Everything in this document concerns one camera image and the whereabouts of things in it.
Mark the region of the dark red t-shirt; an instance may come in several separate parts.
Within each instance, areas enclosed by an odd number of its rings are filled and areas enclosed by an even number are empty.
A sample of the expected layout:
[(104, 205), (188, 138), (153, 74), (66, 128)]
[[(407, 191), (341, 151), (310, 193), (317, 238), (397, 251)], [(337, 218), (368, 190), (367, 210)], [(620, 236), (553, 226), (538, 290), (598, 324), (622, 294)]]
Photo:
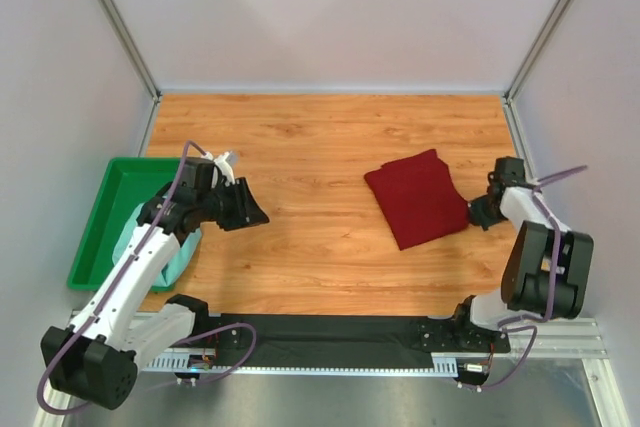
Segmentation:
[(387, 162), (364, 180), (401, 250), (469, 226), (467, 201), (434, 149)]

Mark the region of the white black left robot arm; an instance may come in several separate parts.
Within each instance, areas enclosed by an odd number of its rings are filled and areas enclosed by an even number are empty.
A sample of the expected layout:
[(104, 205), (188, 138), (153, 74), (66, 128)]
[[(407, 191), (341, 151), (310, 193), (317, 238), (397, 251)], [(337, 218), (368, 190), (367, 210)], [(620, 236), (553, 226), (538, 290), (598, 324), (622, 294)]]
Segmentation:
[(67, 327), (50, 327), (41, 339), (46, 368), (37, 399), (43, 410), (63, 412), (47, 403), (47, 387), (114, 410), (139, 371), (166, 349), (199, 348), (220, 333), (207, 303), (181, 294), (146, 321), (131, 323), (156, 277), (202, 224), (234, 231), (268, 223), (234, 162), (230, 152), (183, 156), (173, 181), (142, 204), (123, 254), (95, 295)]

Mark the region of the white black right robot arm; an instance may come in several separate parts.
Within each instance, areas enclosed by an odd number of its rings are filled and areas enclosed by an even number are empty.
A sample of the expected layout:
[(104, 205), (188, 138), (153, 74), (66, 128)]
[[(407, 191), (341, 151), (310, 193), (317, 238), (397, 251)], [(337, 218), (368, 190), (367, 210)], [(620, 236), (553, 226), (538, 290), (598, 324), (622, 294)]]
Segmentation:
[(486, 194), (469, 204), (471, 224), (483, 230), (510, 222), (517, 236), (500, 287), (470, 296), (456, 307), (452, 342), (470, 351), (487, 333), (521, 322), (573, 320), (582, 311), (593, 238), (562, 222), (547, 205), (543, 188), (587, 170), (585, 165), (529, 180), (521, 158), (501, 157), (489, 172)]

